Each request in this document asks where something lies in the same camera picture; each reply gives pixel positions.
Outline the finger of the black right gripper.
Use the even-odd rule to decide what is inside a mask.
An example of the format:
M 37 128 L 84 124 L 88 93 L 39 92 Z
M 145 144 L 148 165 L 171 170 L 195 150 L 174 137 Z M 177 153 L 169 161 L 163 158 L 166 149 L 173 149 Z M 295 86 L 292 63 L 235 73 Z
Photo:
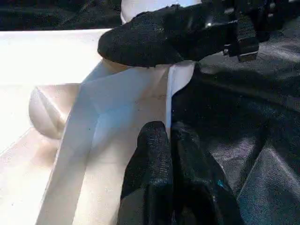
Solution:
M 229 4 L 172 5 L 142 12 L 103 34 L 97 52 L 104 59 L 133 67 L 200 61 L 223 50 L 236 24 Z

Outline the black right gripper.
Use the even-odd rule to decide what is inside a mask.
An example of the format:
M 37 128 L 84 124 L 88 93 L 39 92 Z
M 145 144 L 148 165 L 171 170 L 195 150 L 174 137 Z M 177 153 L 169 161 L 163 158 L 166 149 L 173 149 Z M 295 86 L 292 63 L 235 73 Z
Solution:
M 259 44 L 300 15 L 298 0 L 217 0 L 205 25 L 203 56 L 223 52 L 240 62 L 255 60 Z

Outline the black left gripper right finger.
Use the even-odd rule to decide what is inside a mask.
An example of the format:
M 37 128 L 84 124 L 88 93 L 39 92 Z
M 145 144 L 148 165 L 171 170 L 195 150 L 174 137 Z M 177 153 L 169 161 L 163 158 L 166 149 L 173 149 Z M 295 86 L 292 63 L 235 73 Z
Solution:
M 182 122 L 174 123 L 171 150 L 176 224 L 244 224 L 222 167 L 203 147 L 197 132 Z

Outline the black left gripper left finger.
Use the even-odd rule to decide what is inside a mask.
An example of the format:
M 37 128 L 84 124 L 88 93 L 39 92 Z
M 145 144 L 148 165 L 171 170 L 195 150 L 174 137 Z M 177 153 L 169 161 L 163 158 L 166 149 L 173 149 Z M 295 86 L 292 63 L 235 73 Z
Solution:
M 117 223 L 170 225 L 173 215 L 173 165 L 163 122 L 146 123 L 124 173 Z

